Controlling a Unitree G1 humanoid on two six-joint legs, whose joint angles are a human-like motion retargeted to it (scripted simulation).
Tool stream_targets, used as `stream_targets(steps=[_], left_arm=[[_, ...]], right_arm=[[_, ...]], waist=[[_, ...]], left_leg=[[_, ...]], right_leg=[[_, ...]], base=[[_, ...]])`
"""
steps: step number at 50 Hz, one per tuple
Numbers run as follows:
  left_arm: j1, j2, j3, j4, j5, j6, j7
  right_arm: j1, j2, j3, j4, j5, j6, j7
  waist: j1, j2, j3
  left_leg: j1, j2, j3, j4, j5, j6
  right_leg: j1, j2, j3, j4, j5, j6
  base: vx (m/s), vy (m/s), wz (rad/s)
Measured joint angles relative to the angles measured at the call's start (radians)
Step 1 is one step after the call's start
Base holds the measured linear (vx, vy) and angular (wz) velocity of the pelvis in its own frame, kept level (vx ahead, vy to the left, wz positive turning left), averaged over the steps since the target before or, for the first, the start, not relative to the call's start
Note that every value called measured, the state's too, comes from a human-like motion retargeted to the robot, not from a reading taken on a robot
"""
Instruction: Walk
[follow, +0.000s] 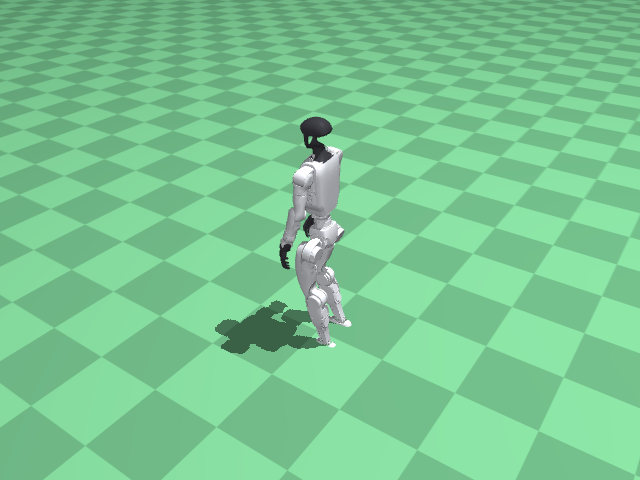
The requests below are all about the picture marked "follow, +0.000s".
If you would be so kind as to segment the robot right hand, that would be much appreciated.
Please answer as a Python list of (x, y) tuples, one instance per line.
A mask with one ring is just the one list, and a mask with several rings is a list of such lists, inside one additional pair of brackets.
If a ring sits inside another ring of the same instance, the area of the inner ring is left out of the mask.
[[(312, 215), (312, 214), (311, 214), (311, 215)], [(305, 223), (304, 223), (304, 225), (303, 225), (303, 230), (305, 230), (305, 235), (306, 235), (307, 237), (310, 237), (310, 236), (308, 236), (308, 234), (309, 234), (309, 228), (314, 224), (314, 218), (312, 218), (312, 217), (311, 217), (311, 215), (310, 215), (310, 216), (308, 216), (308, 219), (305, 221)]]

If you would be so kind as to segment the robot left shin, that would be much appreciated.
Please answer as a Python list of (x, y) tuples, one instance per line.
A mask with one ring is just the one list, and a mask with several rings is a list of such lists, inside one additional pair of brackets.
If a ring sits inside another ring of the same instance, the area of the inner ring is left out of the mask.
[[(306, 300), (306, 298), (305, 298)], [(329, 308), (325, 304), (321, 306), (321, 301), (318, 297), (311, 295), (306, 300), (306, 306), (313, 325), (316, 327), (317, 333), (320, 337), (322, 344), (331, 342), (329, 334)], [(323, 341), (324, 342), (323, 342)]]

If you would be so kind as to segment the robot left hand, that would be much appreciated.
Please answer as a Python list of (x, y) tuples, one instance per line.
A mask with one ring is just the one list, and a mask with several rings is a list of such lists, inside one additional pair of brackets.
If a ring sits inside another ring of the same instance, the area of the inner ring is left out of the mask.
[(285, 245), (284, 245), (284, 247), (282, 248), (282, 247), (281, 247), (281, 243), (280, 243), (280, 246), (279, 246), (279, 247), (280, 247), (279, 254), (280, 254), (280, 258), (281, 258), (281, 259), (280, 259), (280, 260), (281, 260), (281, 264), (282, 264), (283, 268), (285, 268), (285, 269), (290, 269), (290, 267), (289, 267), (289, 265), (288, 265), (288, 264), (289, 264), (289, 262), (287, 262), (287, 261), (285, 261), (285, 260), (286, 260), (286, 259), (288, 259), (288, 257), (286, 257), (286, 255), (287, 255), (287, 252), (289, 252), (289, 251), (290, 251), (290, 249), (291, 249), (291, 245), (290, 245), (290, 244), (285, 244)]

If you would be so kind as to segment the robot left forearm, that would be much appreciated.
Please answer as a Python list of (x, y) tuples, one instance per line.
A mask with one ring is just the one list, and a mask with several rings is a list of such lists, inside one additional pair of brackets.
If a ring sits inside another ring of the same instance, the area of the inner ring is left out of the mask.
[(294, 222), (295, 213), (293, 209), (289, 209), (288, 218), (286, 222), (286, 229), (284, 231), (283, 237), (281, 238), (281, 247), (283, 248), (285, 244), (290, 244), (293, 246), (293, 242), (296, 238), (297, 231), (300, 229), (300, 222)]

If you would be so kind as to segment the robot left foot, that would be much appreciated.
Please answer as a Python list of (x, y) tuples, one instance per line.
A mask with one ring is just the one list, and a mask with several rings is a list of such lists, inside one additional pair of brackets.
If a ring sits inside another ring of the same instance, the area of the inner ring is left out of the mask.
[[(320, 340), (320, 337), (318, 337), (318, 338), (316, 339), (316, 341), (317, 341), (318, 343), (322, 344), (322, 343), (320, 342), (320, 341), (321, 341), (321, 340)], [(324, 341), (323, 341), (323, 342), (324, 342)], [(331, 341), (331, 342), (332, 342), (332, 341)], [(332, 343), (330, 344), (330, 342), (328, 341), (328, 344), (330, 345), (330, 346), (328, 346), (328, 347), (332, 347), (332, 348), (333, 348), (333, 347), (335, 347), (335, 346), (336, 346), (336, 344), (335, 344), (334, 342), (332, 342)]]

